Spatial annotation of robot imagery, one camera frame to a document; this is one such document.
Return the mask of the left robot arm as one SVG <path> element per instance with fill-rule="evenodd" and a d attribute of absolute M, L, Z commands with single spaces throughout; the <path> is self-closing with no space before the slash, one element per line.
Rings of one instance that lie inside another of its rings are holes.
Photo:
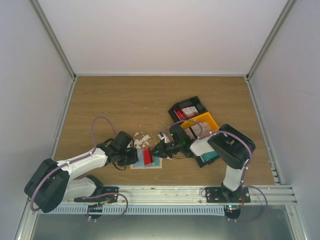
<path fill-rule="evenodd" d="M 120 131 L 79 156 L 66 160 L 45 159 L 24 187 L 30 198 L 30 208 L 36 212 L 53 211 L 61 202 L 77 198 L 98 202 L 103 197 L 103 183 L 92 175 L 84 174 L 109 164 L 120 167 L 138 161 L 134 139 Z"/>

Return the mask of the red credit card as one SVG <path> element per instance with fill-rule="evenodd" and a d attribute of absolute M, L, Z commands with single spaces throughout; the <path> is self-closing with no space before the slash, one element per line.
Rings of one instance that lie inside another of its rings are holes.
<path fill-rule="evenodd" d="M 154 163 L 154 157 L 151 155 L 151 148 L 145 148 L 142 151 L 142 155 L 143 155 L 143 163 L 145 166 L 153 164 Z"/>

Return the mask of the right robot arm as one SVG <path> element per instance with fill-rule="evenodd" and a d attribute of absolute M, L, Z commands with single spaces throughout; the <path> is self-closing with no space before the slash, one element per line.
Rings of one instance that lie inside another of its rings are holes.
<path fill-rule="evenodd" d="M 221 196 L 228 203 L 240 198 L 245 171 L 256 149 L 255 143 L 229 124 L 205 136 L 191 139 L 180 125 L 169 128 L 173 141 L 166 142 L 161 134 L 160 142 L 150 151 L 153 157 L 173 157 L 182 153 L 187 158 L 200 158 L 214 152 L 226 164 L 226 172 L 220 187 Z"/>

